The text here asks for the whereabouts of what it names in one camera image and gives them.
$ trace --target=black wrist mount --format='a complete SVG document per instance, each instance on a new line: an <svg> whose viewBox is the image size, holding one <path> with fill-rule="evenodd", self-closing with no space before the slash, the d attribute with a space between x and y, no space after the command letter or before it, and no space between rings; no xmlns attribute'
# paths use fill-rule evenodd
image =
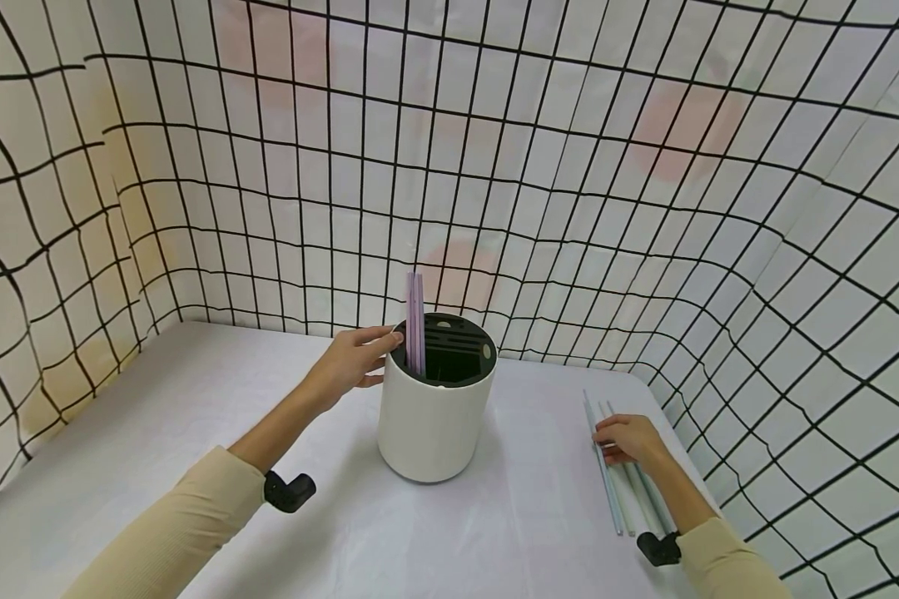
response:
<svg viewBox="0 0 899 599"><path fill-rule="evenodd" d="M643 555L653 566L672 566L674 563L679 563L683 557L682 551L679 551L679 546L676 544L678 536L677 532L669 533L660 540L651 532L645 532L637 537L635 544L639 547L639 551L643 551Z"/></svg>
<svg viewBox="0 0 899 599"><path fill-rule="evenodd" d="M281 512L293 513L300 509L306 499L316 494L316 483L306 474L300 474L290 484L286 484L280 474L270 471L264 481L264 499Z"/></svg>

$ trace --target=white straw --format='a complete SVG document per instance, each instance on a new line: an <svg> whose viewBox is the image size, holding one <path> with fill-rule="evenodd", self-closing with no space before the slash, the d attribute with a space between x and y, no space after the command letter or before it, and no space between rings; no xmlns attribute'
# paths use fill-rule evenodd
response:
<svg viewBox="0 0 899 599"><path fill-rule="evenodd" d="M593 417L593 409L589 406L589 398L586 397L586 389L583 390L583 408L586 408L586 420L589 422L589 434L595 433L596 420ZM599 443L593 442L593 449L596 452L596 461L599 462L599 472L603 475L603 486L606 487L606 497L609 500L609 511L613 514L613 525L616 529L616 535L623 535L623 529L620 525L623 522L622 511L619 509L619 497L616 497L616 490L613 482L609 481L608 467L603 460L603 450L599 447Z"/></svg>

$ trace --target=fingers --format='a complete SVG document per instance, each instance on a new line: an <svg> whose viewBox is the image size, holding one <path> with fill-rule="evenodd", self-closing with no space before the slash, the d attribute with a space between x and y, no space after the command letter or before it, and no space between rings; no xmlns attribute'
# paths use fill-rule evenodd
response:
<svg viewBox="0 0 899 599"><path fill-rule="evenodd" d="M388 334L393 330L393 327L384 325L381 327L367 327L365 329L353 329L349 330L350 337L353 338L355 345L362 345L364 343L369 343L374 339L379 339L381 336Z"/></svg>
<svg viewBox="0 0 899 599"><path fill-rule="evenodd" d="M630 456L625 453L620 453L619 455L606 455L603 456L603 461L606 462L607 466L615 466L616 464L634 464L635 460L633 460Z"/></svg>
<svg viewBox="0 0 899 599"><path fill-rule="evenodd" d="M606 418L606 420L612 420L615 416L611 416ZM606 445L606 443L614 443L616 440L616 435L619 434L619 429L623 427L621 423L610 423L604 425L602 428L597 428L596 433L593 435L593 441L599 443L599 445Z"/></svg>
<svg viewBox="0 0 899 599"><path fill-rule="evenodd" d="M378 358L380 355L392 352L400 343L403 343L403 334L393 332L380 336L373 343L366 345L365 349L367 354L372 354L374 358Z"/></svg>
<svg viewBox="0 0 899 599"><path fill-rule="evenodd" d="M382 374L367 374L363 379L356 384L357 387L362 387L366 389L366 387L374 387L384 381L384 376Z"/></svg>
<svg viewBox="0 0 899 599"><path fill-rule="evenodd" d="M628 414L614 414L613 416L606 418L606 420L601 420L596 423L596 430L606 428L611 424L628 424L630 423L630 419L630 415Z"/></svg>
<svg viewBox="0 0 899 599"><path fill-rule="evenodd" d="M384 367L386 364L386 358L378 358L373 360L373 364L370 364L370 367L367 368L366 372L373 372L374 370L380 370L380 368Z"/></svg>

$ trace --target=hand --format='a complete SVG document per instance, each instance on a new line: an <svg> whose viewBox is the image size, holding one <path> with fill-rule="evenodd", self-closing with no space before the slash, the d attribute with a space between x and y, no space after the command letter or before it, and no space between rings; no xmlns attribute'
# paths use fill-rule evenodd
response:
<svg viewBox="0 0 899 599"><path fill-rule="evenodd" d="M672 459L656 427L645 416L609 416L596 424L593 441L603 448L603 459L609 465L640 462L651 469Z"/></svg>
<svg viewBox="0 0 899 599"><path fill-rule="evenodd" d="M337 334L297 389L316 397L319 411L325 412L350 389L382 383L382 374L369 373L384 367L386 354L403 343L403 335L391 333L392 329L369 327Z"/></svg>

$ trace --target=wall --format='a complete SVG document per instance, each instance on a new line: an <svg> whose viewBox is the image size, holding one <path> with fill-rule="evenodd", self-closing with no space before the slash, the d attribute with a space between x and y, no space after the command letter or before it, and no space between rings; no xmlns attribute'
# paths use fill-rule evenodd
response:
<svg viewBox="0 0 899 599"><path fill-rule="evenodd" d="M645 380L797 597L899 597L899 1L769 4L0 2L0 489L173 323L417 265Z"/></svg>

